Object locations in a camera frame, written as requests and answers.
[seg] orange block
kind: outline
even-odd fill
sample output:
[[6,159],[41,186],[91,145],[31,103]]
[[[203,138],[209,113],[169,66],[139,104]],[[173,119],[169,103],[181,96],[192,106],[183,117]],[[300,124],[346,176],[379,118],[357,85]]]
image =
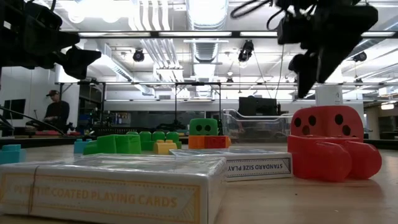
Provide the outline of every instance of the orange block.
[[204,149],[205,148],[205,136],[189,136],[188,137],[188,148],[189,149]]

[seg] person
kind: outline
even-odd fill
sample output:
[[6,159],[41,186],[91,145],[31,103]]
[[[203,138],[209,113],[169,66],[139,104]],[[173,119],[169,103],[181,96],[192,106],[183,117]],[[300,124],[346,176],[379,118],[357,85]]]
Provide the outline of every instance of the person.
[[64,130],[69,117],[69,104],[60,100],[60,93],[57,90],[50,90],[47,96],[51,97],[53,103],[47,107],[44,121]]

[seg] red toy block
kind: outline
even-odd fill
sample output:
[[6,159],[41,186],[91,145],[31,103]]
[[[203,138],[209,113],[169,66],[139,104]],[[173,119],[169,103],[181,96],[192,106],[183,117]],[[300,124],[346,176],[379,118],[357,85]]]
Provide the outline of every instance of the red toy block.
[[205,136],[206,149],[225,149],[229,147],[228,136]]
[[354,137],[363,140],[363,124],[350,106],[316,106],[298,110],[290,126],[294,136]]
[[291,133],[287,148],[297,177],[341,182],[347,177],[368,179],[381,168],[379,151],[362,143],[361,118],[349,106],[298,110]]

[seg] green toy block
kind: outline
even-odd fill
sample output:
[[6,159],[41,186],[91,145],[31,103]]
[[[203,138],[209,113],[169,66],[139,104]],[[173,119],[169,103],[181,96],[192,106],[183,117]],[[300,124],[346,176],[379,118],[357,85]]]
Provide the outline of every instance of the green toy block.
[[165,134],[164,134],[163,131],[155,131],[155,132],[152,134],[152,141],[154,141],[154,142],[156,142],[157,140],[162,140],[162,141],[164,141],[165,138],[166,138],[166,137],[165,137]]
[[180,140],[180,135],[176,132],[169,132],[166,134],[166,140],[173,140],[174,143],[177,143]]
[[126,134],[130,134],[130,135],[139,135],[137,131],[129,131]]
[[97,153],[100,153],[97,147],[97,141],[88,142],[83,150],[83,155],[91,155]]
[[154,141],[146,141],[141,142],[141,150],[143,151],[153,151],[154,150]]
[[116,136],[117,134],[111,134],[109,136],[97,137],[97,146],[99,153],[115,154],[117,152]]
[[175,142],[175,144],[177,145],[177,149],[182,149],[182,143],[181,142]]
[[216,119],[195,118],[189,123],[189,135],[194,136],[217,136],[218,124]]
[[141,142],[152,141],[152,134],[149,131],[141,131],[139,133]]
[[141,154],[141,143],[139,136],[117,135],[116,153],[120,154]]

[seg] computer monitor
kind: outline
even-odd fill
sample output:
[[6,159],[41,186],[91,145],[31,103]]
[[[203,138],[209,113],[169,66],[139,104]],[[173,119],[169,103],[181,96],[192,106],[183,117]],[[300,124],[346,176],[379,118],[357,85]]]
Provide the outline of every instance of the computer monitor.
[[[23,114],[23,113],[25,113],[25,103],[26,103],[25,99],[21,99],[21,100],[6,100],[4,102],[4,107],[9,109],[9,110],[13,110],[15,112]],[[8,112],[8,111],[4,111],[2,115],[6,119],[24,119],[24,117],[22,115],[11,113],[11,112]]]
[[277,116],[276,99],[239,97],[238,112],[243,116]]

